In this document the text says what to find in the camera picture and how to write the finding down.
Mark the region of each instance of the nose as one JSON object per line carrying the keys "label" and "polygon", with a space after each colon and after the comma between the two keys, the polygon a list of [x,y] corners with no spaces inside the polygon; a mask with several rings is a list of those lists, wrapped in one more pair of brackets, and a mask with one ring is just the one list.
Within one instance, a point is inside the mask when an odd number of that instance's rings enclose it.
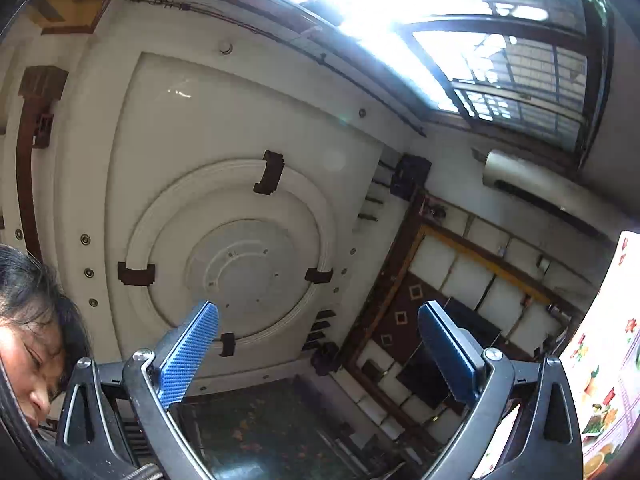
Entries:
{"label": "nose", "polygon": [[38,422],[44,422],[49,415],[49,410],[51,409],[51,403],[49,402],[49,394],[47,393],[47,389],[36,388],[31,392],[29,400],[31,401],[31,405],[33,406],[36,417],[38,418]]}

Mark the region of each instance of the person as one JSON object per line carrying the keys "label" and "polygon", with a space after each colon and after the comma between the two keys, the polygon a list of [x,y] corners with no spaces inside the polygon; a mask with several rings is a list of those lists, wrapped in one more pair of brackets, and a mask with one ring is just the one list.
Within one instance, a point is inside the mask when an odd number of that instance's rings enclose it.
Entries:
{"label": "person", "polygon": [[90,356],[80,313],[36,258],[0,244],[0,359],[26,420],[36,430]]}

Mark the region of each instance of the floral tablecloth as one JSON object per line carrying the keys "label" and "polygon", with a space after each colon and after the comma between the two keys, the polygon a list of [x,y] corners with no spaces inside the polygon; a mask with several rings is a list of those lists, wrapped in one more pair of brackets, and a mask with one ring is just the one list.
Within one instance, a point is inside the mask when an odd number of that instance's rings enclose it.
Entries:
{"label": "floral tablecloth", "polygon": [[[640,234],[623,232],[588,314],[560,356],[582,438],[585,480],[615,459],[640,414]],[[515,422],[500,424],[474,474],[491,472]]]}

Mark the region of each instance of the textured blue pad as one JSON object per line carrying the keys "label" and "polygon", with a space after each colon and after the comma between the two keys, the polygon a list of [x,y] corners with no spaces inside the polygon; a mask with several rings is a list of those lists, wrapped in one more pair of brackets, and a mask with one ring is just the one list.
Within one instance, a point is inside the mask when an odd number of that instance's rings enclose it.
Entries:
{"label": "textured blue pad", "polygon": [[207,302],[160,368],[158,399],[164,409],[182,400],[217,335],[218,309]]}
{"label": "textured blue pad", "polygon": [[458,402],[473,406],[480,396],[476,368],[457,340],[464,336],[460,332],[449,331],[439,317],[447,315],[442,309],[440,311],[436,314],[428,304],[420,307],[418,311],[420,336],[431,358],[438,365],[444,380],[447,381],[453,397]]}

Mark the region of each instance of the white wall-mounted air conditioner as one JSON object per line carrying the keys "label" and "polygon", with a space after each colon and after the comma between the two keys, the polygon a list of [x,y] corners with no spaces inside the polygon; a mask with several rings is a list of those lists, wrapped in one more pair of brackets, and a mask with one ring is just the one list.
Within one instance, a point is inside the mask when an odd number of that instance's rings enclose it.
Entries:
{"label": "white wall-mounted air conditioner", "polygon": [[636,223],[575,182],[521,158],[492,151],[482,183],[536,206],[592,237],[617,242]]}

